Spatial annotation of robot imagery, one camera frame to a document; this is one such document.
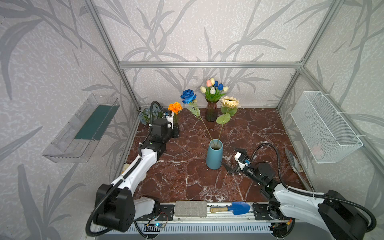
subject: blue tulip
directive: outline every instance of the blue tulip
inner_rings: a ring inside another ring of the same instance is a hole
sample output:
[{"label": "blue tulip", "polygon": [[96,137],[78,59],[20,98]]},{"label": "blue tulip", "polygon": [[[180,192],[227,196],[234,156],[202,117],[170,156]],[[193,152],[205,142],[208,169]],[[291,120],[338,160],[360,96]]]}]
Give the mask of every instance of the blue tulip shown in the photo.
[{"label": "blue tulip", "polygon": [[180,97],[184,99],[182,102],[186,104],[189,104],[190,102],[196,99],[196,95],[191,89],[183,91],[183,95],[181,95]]}]

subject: clear plastic shelf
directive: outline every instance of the clear plastic shelf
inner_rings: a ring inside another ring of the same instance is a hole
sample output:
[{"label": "clear plastic shelf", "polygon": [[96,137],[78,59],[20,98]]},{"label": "clear plastic shelf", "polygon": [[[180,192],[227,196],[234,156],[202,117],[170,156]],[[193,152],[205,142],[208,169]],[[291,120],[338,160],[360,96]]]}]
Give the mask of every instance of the clear plastic shelf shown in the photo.
[{"label": "clear plastic shelf", "polygon": [[116,97],[91,94],[43,156],[53,162],[88,162],[119,106]]}]

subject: marble table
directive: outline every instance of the marble table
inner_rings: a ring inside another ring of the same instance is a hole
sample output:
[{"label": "marble table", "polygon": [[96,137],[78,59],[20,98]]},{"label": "marble table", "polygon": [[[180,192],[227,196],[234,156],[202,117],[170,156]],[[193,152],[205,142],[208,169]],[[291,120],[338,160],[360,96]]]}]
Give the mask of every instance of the marble table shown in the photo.
[{"label": "marble table", "polygon": [[[213,138],[219,135],[221,125],[205,121]],[[202,121],[196,119],[187,109],[180,113],[180,138],[167,143],[167,151],[147,172],[147,177],[136,189],[134,199],[143,196],[158,197],[160,202],[177,200],[206,200],[208,202],[266,202],[260,194],[260,186],[244,175],[227,173],[224,166],[211,170],[205,164],[209,135]],[[138,143],[148,133],[148,125],[140,123],[127,162],[137,156]],[[239,109],[237,114],[224,125],[222,136],[224,162],[235,166],[235,151],[232,147],[253,150],[264,142],[274,144],[281,156],[282,176],[292,186],[303,189],[297,175],[290,167],[285,148],[295,154],[280,117],[273,108]],[[277,173],[277,159],[270,147],[263,147],[257,153],[258,161],[266,161]]]}]

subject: green panel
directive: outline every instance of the green panel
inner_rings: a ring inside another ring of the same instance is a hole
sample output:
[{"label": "green panel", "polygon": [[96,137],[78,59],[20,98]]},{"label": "green panel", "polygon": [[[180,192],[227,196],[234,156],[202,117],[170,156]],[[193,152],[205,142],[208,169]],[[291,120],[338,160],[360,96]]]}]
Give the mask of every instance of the green panel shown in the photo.
[{"label": "green panel", "polygon": [[76,134],[75,139],[100,141],[119,106],[99,105]]}]

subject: wall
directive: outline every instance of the wall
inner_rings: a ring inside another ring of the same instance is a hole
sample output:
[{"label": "wall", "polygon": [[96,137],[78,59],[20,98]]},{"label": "wall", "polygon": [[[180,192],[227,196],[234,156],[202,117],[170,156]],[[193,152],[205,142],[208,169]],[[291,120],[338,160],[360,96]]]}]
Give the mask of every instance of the wall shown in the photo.
[{"label": "wall", "polygon": [[[80,239],[137,117],[82,1],[0,1],[0,239]],[[91,93],[121,104],[88,163],[41,154]]]},{"label": "wall", "polygon": [[[306,68],[384,153],[384,1],[345,1]],[[360,149],[337,163],[317,164],[290,116],[302,91],[314,90],[300,77],[280,109],[307,175],[318,191],[339,191],[377,217],[365,240],[384,234],[384,177]]]},{"label": "wall", "polygon": [[[300,61],[331,1],[94,0],[119,61]],[[275,107],[290,69],[126,69],[142,105],[211,77],[244,107]],[[200,106],[205,106],[198,94]]]}]

